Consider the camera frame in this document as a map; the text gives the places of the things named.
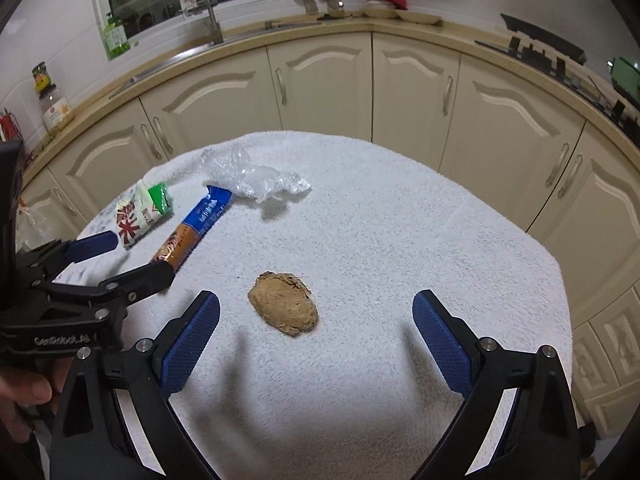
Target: human hand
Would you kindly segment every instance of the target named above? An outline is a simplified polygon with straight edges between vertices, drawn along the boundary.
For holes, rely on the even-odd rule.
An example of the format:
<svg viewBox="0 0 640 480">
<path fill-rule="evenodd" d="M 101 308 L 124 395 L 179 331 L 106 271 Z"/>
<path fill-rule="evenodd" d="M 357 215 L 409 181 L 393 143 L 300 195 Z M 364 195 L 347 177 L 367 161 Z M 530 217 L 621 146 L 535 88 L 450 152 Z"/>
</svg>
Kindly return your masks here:
<svg viewBox="0 0 640 480">
<path fill-rule="evenodd" d="M 52 401 L 51 409 L 55 413 L 71 361 L 71 358 L 53 361 L 47 377 L 0 365 L 0 420 L 19 444 L 29 440 L 31 428 L 18 412 L 16 404 L 39 406 Z"/>
</svg>

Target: kitchen sink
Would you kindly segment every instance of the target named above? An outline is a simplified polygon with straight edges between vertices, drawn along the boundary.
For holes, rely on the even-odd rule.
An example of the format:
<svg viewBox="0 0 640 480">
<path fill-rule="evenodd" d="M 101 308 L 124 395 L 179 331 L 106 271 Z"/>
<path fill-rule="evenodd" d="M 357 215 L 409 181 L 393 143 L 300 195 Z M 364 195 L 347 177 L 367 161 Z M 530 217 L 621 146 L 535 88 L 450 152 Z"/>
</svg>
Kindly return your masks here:
<svg viewBox="0 0 640 480">
<path fill-rule="evenodd" d="M 152 76 L 168 68 L 173 66 L 181 61 L 189 59 L 190 57 L 197 56 L 198 54 L 202 54 L 204 52 L 209 52 L 210 50 L 215 50 L 220 48 L 221 46 L 225 46 L 230 43 L 234 43 L 236 41 L 246 40 L 247 38 L 253 38 L 255 36 L 261 36 L 263 34 L 271 34 L 273 32 L 277 32 L 279 30 L 287 30 L 289 28 L 300 28 L 300 27 L 309 27 L 310 25 L 317 25 L 318 22 L 305 22 L 305 23 L 274 23 L 274 22 L 265 22 L 263 28 L 258 28 L 255 30 L 249 30 L 247 32 L 241 32 L 239 34 L 231 34 L 230 36 L 224 36 L 223 43 L 215 44 L 205 43 L 201 46 L 196 46 L 194 48 L 190 48 L 189 50 L 185 50 L 180 54 L 176 54 L 175 56 L 171 56 L 169 59 L 165 59 L 164 61 L 154 65 L 146 70 L 143 70 L 139 74 L 129 78 L 129 80 L 120 86 L 113 94 L 109 96 L 109 99 L 113 99 L 117 95 L 124 92 L 126 89 L 131 88 L 136 83 L 139 83 L 142 80 L 145 80 L 147 77 Z"/>
</svg>

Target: white tiled wall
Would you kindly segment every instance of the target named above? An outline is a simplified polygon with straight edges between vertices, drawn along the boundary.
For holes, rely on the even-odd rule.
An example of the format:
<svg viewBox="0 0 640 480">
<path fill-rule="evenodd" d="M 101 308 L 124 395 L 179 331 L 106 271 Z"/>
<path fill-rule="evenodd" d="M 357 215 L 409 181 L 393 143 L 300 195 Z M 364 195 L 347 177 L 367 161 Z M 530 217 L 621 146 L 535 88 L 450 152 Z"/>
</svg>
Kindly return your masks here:
<svg viewBox="0 0 640 480">
<path fill-rule="evenodd" d="M 348 8 L 364 0 L 344 0 Z M 583 47 L 592 68 L 606 74 L 606 60 L 620 54 L 640 57 L 622 19 L 609 0 L 408 0 L 410 8 L 481 28 L 501 25 L 500 12 L 536 23 Z M 260 2 L 219 10 L 223 28 L 303 12 L 293 0 Z M 28 148 L 42 138 L 38 98 L 31 69 L 41 61 L 73 105 L 80 104 L 117 77 L 189 39 L 202 36 L 201 22 L 147 38 L 108 62 L 95 22 L 92 0 L 23 0 L 0 34 L 0 107 L 20 124 Z"/>
</svg>

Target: dish soap bottle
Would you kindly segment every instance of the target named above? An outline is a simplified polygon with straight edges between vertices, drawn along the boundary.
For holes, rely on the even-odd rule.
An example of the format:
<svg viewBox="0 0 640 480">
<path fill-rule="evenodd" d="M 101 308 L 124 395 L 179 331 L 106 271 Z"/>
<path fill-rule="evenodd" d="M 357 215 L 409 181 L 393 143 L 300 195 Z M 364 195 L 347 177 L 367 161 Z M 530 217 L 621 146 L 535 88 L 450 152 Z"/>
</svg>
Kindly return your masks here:
<svg viewBox="0 0 640 480">
<path fill-rule="evenodd" d="M 74 111 L 62 91 L 51 82 L 44 62 L 35 67 L 31 73 L 35 81 L 36 92 L 40 93 L 42 121 L 47 127 L 49 137 L 53 139 L 62 128 L 71 122 L 74 118 Z"/>
<path fill-rule="evenodd" d="M 107 25 L 104 27 L 104 43 L 107 46 L 109 59 L 114 59 L 131 49 L 127 35 L 124 32 L 122 20 L 117 19 L 112 12 L 107 14 Z"/>
</svg>

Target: blue gripper pad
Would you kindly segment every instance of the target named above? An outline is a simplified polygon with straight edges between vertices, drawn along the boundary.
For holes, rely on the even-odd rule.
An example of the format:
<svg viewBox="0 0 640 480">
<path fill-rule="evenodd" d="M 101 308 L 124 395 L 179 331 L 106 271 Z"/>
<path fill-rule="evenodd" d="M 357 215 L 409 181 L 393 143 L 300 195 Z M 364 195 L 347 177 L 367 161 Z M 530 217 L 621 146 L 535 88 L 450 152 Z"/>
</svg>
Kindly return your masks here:
<svg viewBox="0 0 640 480">
<path fill-rule="evenodd" d="M 118 235 L 113 231 L 104 231 L 97 235 L 80 238 L 66 248 L 65 258 L 70 262 L 84 262 L 99 254 L 113 251 L 118 246 Z"/>
<path fill-rule="evenodd" d="M 424 291 L 416 294 L 413 311 L 414 323 L 427 343 L 449 389 L 467 399 L 473 389 L 471 359 Z"/>
<path fill-rule="evenodd" d="M 162 353 L 156 374 L 165 399 L 184 388 L 219 321 L 218 298 L 203 290 L 185 313 L 178 319 L 172 319 L 159 334 L 157 342 L 164 339 L 163 335 L 173 339 L 173 344 L 168 349 L 162 348 L 160 341 L 156 351 Z"/>
</svg>

